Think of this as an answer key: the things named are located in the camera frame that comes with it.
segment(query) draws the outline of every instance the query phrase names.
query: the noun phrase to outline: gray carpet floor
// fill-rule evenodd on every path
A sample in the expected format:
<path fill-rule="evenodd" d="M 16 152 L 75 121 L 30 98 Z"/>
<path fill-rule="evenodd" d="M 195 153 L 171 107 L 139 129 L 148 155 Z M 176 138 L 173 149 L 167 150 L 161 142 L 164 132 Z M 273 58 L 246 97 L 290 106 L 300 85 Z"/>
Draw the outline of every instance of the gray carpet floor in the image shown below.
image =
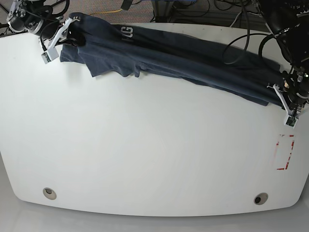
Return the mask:
<path fill-rule="evenodd" d="M 196 4 L 190 6 L 188 9 L 196 10 L 196 11 L 207 11 L 209 8 L 211 12 L 218 12 L 218 9 L 213 4 L 214 0 L 197 0 Z M 0 0 L 0 3 L 6 8 L 10 9 L 13 0 Z M 55 3 L 56 0 L 47 0 L 46 5 L 51 5 Z M 105 12 L 105 11 L 115 11 L 119 10 L 121 7 L 123 0 L 71 0 L 70 8 L 68 12 L 65 14 L 65 17 L 72 12 L 82 12 L 84 14 L 92 14 L 95 12 Z M 181 1 L 184 4 L 189 4 L 190 1 Z M 61 3 L 54 8 L 54 13 L 60 12 L 65 3 Z M 229 5 L 226 3 L 222 3 L 217 1 L 217 5 L 224 9 Z M 239 7 L 232 7 L 228 11 L 224 11 L 223 13 L 228 12 L 239 12 Z M 143 0 L 141 3 L 132 5 L 129 11 L 120 11 L 118 13 L 112 14 L 95 14 L 94 16 L 103 18 L 104 20 L 110 23 L 149 23 L 153 18 L 153 8 L 150 0 Z M 0 9 L 0 23 L 6 23 L 7 14 Z"/>

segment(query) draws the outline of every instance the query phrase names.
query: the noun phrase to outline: black wire bundle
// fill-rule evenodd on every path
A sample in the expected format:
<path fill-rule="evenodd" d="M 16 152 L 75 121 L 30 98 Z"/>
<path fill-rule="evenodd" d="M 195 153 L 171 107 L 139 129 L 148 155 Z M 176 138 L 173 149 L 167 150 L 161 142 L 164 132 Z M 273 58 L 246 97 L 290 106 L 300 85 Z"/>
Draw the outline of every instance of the black wire bundle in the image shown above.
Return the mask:
<path fill-rule="evenodd" d="M 54 6 L 60 4 L 60 3 L 64 2 L 64 1 L 66 2 L 66 5 L 65 5 L 64 9 L 63 9 L 61 12 L 59 12 L 58 14 L 51 14 L 50 17 L 48 17 L 48 18 L 46 19 L 46 20 L 48 20 L 48 21 L 51 21 L 51 23 L 47 24 L 47 25 L 42 29 L 42 31 L 41 31 L 41 33 L 40 33 L 40 41 L 41 41 L 41 45 L 42 45 L 43 51 L 46 51 L 46 50 L 47 50 L 47 49 L 46 49 L 46 46 L 45 46 L 45 44 L 44 44 L 44 42 L 43 42 L 43 39 L 42 39 L 43 32 L 44 32 L 48 27 L 50 27 L 51 25 L 53 25 L 53 24 L 55 24 L 55 23 L 58 23 L 58 20 L 56 20 L 56 18 L 58 18 L 58 17 L 64 15 L 64 14 L 68 11 L 69 6 L 70 6 L 70 0 L 60 0 L 60 1 L 57 1 L 56 3 L 54 3 L 53 5 L 49 6 L 49 7 L 53 8 Z"/>
<path fill-rule="evenodd" d="M 137 5 L 137 4 L 141 3 L 141 2 L 142 2 L 142 0 L 140 0 L 140 1 L 136 2 L 136 3 L 132 3 L 131 5 Z"/>
<path fill-rule="evenodd" d="M 174 7 L 174 11 L 176 11 L 178 14 L 183 15 L 183 16 L 186 16 L 186 17 L 192 17 L 192 18 L 203 17 L 203 16 L 205 16 L 205 15 L 209 12 L 209 10 L 210 10 L 210 8 L 211 8 L 211 5 L 210 5 L 209 0 L 206 0 L 206 1 L 207 1 L 207 3 L 208 3 L 208 8 L 207 8 L 207 10 L 206 10 L 203 14 L 201 14 L 201 15 L 187 15 L 187 14 L 184 14 L 184 13 L 180 12 L 180 11 L 179 11 L 177 8 L 175 8 L 175 7 Z M 178 2 L 180 5 L 184 6 L 184 7 L 189 7 L 189 6 L 192 6 L 192 5 L 196 4 L 196 3 L 197 3 L 197 0 L 196 0 L 196 1 L 191 1 L 191 3 L 188 4 L 188 5 L 185 5 L 185 4 L 181 3 L 180 1 L 177 1 L 177 2 Z"/>
<path fill-rule="evenodd" d="M 9 11 L 4 7 L 4 6 L 2 6 L 2 4 L 0 3 L 0 8 L 5 12 L 5 13 L 9 13 Z"/>
<path fill-rule="evenodd" d="M 60 4 L 60 3 L 62 3 L 62 2 L 64 2 L 64 1 L 66 1 L 66 5 L 65 5 L 64 9 L 61 12 L 57 13 L 57 14 L 52 14 L 53 13 L 53 7 L 58 5 L 58 4 Z M 70 6 L 70 0 L 60 0 L 60 1 L 56 2 L 56 3 L 54 3 L 51 6 L 42 6 L 40 8 L 34 9 L 32 11 L 29 11 L 24 6 L 21 6 L 21 7 L 28 14 L 30 14 L 30 15 L 32 15 L 34 17 L 37 17 L 37 18 L 40 18 L 40 19 L 43 19 L 43 20 L 57 21 L 56 18 L 64 15 L 68 11 L 69 6 Z M 48 15 L 46 17 L 39 15 L 39 14 L 42 14 L 42 13 L 44 13 L 46 11 L 48 11 Z"/>
<path fill-rule="evenodd" d="M 224 9 L 220 8 L 220 7 L 218 6 L 218 4 L 217 4 L 218 1 L 219 1 L 219 2 L 227 3 L 227 4 L 229 5 L 228 8 L 224 8 Z M 233 1 L 228 1 L 228 0 L 213 0 L 213 4 L 214 4 L 214 6 L 215 6 L 218 10 L 220 10 L 220 11 L 227 11 L 227 10 L 231 9 L 232 7 L 234 7 L 234 6 L 236 6 L 236 7 L 241 7 L 240 1 L 239 1 L 239 2 L 234 2 L 234 1 L 235 1 L 235 0 L 233 0 Z M 245 0 L 245 1 L 243 1 L 244 6 L 248 6 L 250 3 L 251 3 L 250 0 Z"/>
<path fill-rule="evenodd" d="M 226 53 L 227 49 L 228 49 L 234 42 L 236 42 L 239 38 L 236 39 L 236 40 L 234 40 L 234 41 L 232 41 L 228 46 L 226 46 L 225 50 L 224 50 L 223 53 L 222 53 L 222 60 L 223 60 L 224 64 L 235 64 L 235 63 L 238 62 L 239 60 L 243 59 L 243 58 L 245 57 L 245 55 L 246 55 L 246 51 L 247 51 L 248 46 L 249 46 L 249 41 L 250 41 L 250 22 L 249 22 L 248 12 L 247 12 L 247 9 L 246 9 L 246 7 L 245 7 L 243 1 L 242 1 L 242 0 L 239 0 L 239 2 L 240 2 L 240 5 L 241 5 L 241 7 L 242 7 L 242 11 L 244 12 L 245 17 L 246 17 L 246 21 L 247 21 L 247 40 L 246 40 L 246 44 L 245 44 L 245 47 L 244 47 L 244 49 L 243 49 L 241 55 L 240 55 L 236 60 L 234 60 L 234 61 L 230 61 L 230 62 L 224 61 L 224 54 Z"/>
<path fill-rule="evenodd" d="M 3 37 L 3 36 L 6 36 L 6 35 L 8 34 L 8 29 L 9 29 L 9 28 L 6 28 L 6 30 L 4 31 L 4 33 L 1 33 L 1 34 L 0 34 L 0 38 Z"/>

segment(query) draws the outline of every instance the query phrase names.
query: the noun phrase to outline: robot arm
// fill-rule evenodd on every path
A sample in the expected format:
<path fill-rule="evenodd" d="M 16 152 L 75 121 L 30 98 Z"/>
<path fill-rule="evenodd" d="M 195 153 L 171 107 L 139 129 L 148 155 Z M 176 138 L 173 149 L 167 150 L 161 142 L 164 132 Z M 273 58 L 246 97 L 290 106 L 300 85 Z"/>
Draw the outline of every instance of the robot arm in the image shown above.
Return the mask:
<path fill-rule="evenodd" d="M 308 0 L 253 0 L 269 30 L 276 38 L 291 72 L 283 73 L 284 88 L 274 85 L 287 116 L 284 123 L 295 127 L 309 102 L 309 16 Z"/>
<path fill-rule="evenodd" d="M 66 0 L 64 9 L 53 14 L 53 6 L 44 5 L 46 0 L 14 0 L 7 17 L 7 24 L 14 32 L 28 31 L 40 37 L 45 63 L 56 59 L 59 55 L 55 48 L 59 44 L 73 46 L 85 45 L 84 36 L 78 31 L 72 31 L 70 24 L 80 21 L 77 17 L 61 22 L 63 14 L 69 8 L 70 0 Z M 49 40 L 48 47 L 44 40 Z"/>

